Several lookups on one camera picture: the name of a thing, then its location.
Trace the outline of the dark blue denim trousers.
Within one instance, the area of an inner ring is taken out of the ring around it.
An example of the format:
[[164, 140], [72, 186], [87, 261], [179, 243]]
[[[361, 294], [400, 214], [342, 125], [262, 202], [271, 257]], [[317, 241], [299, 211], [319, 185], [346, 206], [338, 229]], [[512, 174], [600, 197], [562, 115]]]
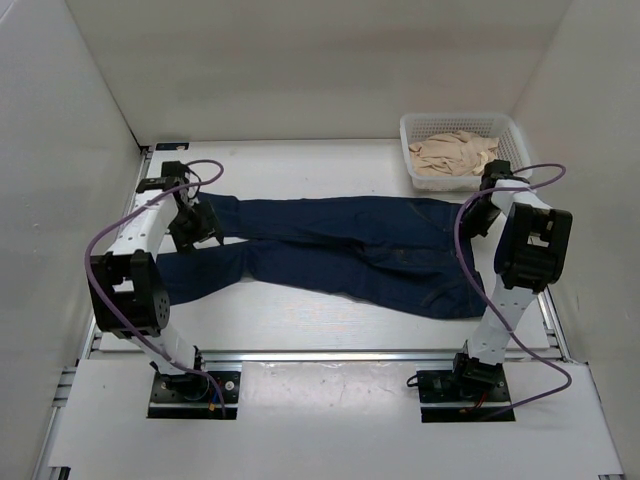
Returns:
[[173, 305], [250, 276], [439, 320], [480, 317], [467, 280], [471, 244], [454, 240], [459, 207], [429, 198], [240, 200], [203, 194], [234, 243], [165, 253], [156, 263]]

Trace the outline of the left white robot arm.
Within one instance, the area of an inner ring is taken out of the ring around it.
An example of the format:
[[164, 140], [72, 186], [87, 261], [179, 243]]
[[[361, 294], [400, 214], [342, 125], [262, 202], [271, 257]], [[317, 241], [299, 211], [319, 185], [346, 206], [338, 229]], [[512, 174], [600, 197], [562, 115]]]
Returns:
[[165, 236], [180, 253], [209, 239], [224, 241], [213, 207], [198, 198], [207, 182], [194, 165], [167, 161], [160, 176], [142, 179], [132, 211], [99, 232], [84, 254], [99, 329], [139, 347], [188, 400], [205, 396], [215, 381], [198, 348], [170, 323], [170, 299], [156, 259]]

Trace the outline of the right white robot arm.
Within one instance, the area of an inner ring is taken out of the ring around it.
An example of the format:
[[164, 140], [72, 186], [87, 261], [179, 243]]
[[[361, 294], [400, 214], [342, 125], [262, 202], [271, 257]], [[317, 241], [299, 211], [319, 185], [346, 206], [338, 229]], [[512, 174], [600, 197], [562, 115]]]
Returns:
[[[486, 236], [493, 222], [506, 218], [496, 247], [496, 285], [491, 296], [475, 280], [461, 241]], [[508, 343], [537, 296], [556, 283], [563, 271], [573, 215], [539, 199], [536, 188], [505, 160], [484, 168], [479, 191], [460, 208], [454, 221], [454, 246], [463, 273], [486, 303], [481, 322], [454, 360], [449, 387], [470, 400], [497, 384]], [[524, 345], [515, 340], [519, 347]]]

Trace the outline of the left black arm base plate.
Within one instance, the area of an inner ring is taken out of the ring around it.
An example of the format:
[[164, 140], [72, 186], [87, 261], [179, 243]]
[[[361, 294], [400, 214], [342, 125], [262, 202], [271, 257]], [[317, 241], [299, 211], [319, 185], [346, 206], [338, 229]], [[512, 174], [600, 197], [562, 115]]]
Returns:
[[219, 390], [197, 375], [156, 373], [151, 386], [147, 417], [176, 420], [235, 420], [241, 390], [240, 370], [210, 370]]

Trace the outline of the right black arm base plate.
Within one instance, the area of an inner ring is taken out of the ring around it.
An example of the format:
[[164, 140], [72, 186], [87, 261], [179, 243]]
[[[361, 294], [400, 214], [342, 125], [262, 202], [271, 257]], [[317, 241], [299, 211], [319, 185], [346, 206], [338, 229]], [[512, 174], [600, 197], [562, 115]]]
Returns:
[[486, 390], [455, 383], [449, 370], [418, 370], [406, 380], [406, 387], [418, 392], [423, 424], [515, 421], [503, 373]]

